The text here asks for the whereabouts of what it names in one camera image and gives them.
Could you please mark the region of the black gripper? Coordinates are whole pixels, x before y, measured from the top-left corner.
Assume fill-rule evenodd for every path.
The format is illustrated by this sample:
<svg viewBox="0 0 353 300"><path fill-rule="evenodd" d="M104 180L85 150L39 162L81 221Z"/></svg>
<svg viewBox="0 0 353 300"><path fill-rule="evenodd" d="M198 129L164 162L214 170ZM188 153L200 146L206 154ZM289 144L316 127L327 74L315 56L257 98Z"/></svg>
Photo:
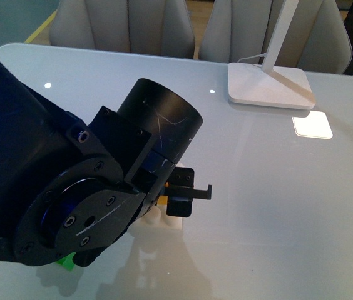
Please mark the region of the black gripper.
<svg viewBox="0 0 353 300"><path fill-rule="evenodd" d="M164 195L168 197L166 214L173 217L190 217L193 199L211 200L212 185L206 190L194 189L194 170L189 167L176 167L168 178Z"/></svg>

